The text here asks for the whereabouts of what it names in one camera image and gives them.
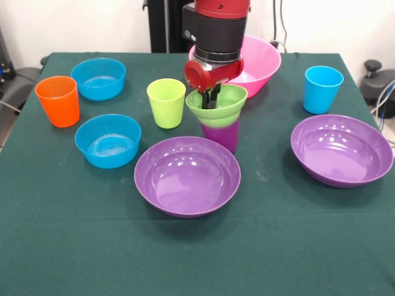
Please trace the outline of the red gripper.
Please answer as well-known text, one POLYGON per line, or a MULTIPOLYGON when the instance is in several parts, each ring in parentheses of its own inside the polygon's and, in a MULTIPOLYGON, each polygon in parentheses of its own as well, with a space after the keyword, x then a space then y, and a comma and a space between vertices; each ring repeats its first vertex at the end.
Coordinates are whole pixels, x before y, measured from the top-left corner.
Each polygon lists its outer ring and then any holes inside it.
POLYGON ((184 74, 189 86, 201 92, 202 109, 216 109, 217 97, 221 91, 219 83, 236 78, 243 71, 243 67, 243 58, 223 65, 192 59, 185 64, 184 74))

